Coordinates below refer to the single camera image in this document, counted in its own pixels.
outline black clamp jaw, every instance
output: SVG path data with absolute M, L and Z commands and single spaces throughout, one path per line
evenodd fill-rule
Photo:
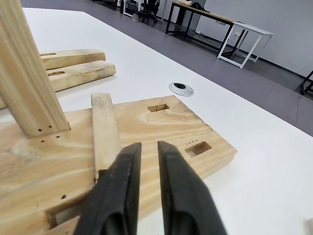
M 158 142 L 165 235 L 227 235 L 211 194 L 177 148 Z M 136 235 L 141 144 L 99 171 L 74 235 Z

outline rectangular hole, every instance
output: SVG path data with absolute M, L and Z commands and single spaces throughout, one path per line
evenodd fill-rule
M 201 153 L 204 153 L 207 150 L 212 149 L 212 147 L 205 141 L 197 143 L 187 149 L 185 151 L 189 154 L 190 157 L 195 157 Z
M 57 53 L 46 53 L 46 54 L 40 54 L 40 56 L 45 56 L 45 55 L 56 55 Z
M 53 229 L 60 224 L 65 223 L 66 221 L 69 221 L 70 219 L 75 218 L 78 215 L 81 215 L 84 209 L 85 204 L 85 198 L 80 199 L 79 201 L 76 201 L 74 203 L 70 203 L 64 206 L 61 206 L 59 208 L 56 208 L 56 210 L 53 211 L 47 211 L 47 219 L 50 224 L 50 229 Z
M 48 73 L 48 76 L 54 76 L 54 75 L 59 75 L 59 74 L 63 74 L 65 73 L 64 71 L 57 71 L 57 72 L 52 72 L 52 73 Z
M 167 106 L 167 104 L 159 104 L 155 106 L 149 106 L 148 109 L 150 112 L 157 112 L 165 109 L 169 109 L 170 107 Z

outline wood grain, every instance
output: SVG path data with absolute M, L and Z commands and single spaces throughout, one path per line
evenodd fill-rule
M 48 70 L 47 74 L 53 90 L 59 92 L 116 74 L 116 69 L 115 65 L 100 60 Z M 6 108 L 6 105 L 0 99 L 0 109 L 3 108 Z
M 121 144 L 115 121 L 111 95 L 108 93 L 91 94 L 95 180 L 99 170 L 108 169 L 116 159 Z
M 73 235 L 76 225 L 78 223 L 79 216 L 72 218 L 59 226 L 50 229 L 43 233 L 43 235 Z
M 148 109 L 158 105 L 168 109 Z M 161 205 L 157 141 L 174 144 L 201 178 L 227 165 L 236 153 L 175 96 L 113 108 L 122 147 L 142 142 L 140 218 Z M 38 213 L 58 211 L 94 186 L 92 111 L 65 115 L 71 131 L 31 140 L 14 122 L 0 124 L 0 234 L 45 234 L 49 223 Z M 191 158 L 186 149 L 202 142 L 211 149 Z
M 40 56 L 46 70 L 106 60 L 104 52 L 97 49 L 51 51 L 41 53 Z
M 0 95 L 29 138 L 69 130 L 22 6 L 0 0 Z

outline white tabletop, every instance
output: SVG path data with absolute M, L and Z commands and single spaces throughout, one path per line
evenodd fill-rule
M 115 76 L 57 93 L 64 111 L 90 108 L 91 92 L 120 103 L 172 95 L 173 81 L 188 84 L 195 95 L 179 99 L 238 150 L 205 179 L 228 234 L 309 235 L 312 137 L 86 13 L 25 13 L 40 52 L 96 48 L 116 65 Z M 10 119 L 0 111 L 0 121 Z M 161 209 L 139 222 L 138 234 L 164 234 Z
M 234 22 L 234 25 L 235 26 L 240 26 L 242 28 L 246 28 L 248 30 L 251 30 L 251 31 L 254 31 L 256 33 L 263 34 L 263 35 L 274 35 L 274 33 L 268 32 L 268 31 L 266 31 L 264 29 L 261 29 L 261 28 L 258 28 L 258 27 L 255 27 L 255 26 L 252 26 L 252 25 L 249 25 L 249 24 Z

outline black chair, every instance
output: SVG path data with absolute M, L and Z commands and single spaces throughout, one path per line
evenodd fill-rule
M 151 18 L 154 23 L 156 23 L 156 14 L 158 12 L 158 7 L 160 6 L 159 0 L 149 0 L 148 2 L 147 0 L 144 0 L 144 3 L 142 3 L 141 6 L 143 7 L 143 20 Z

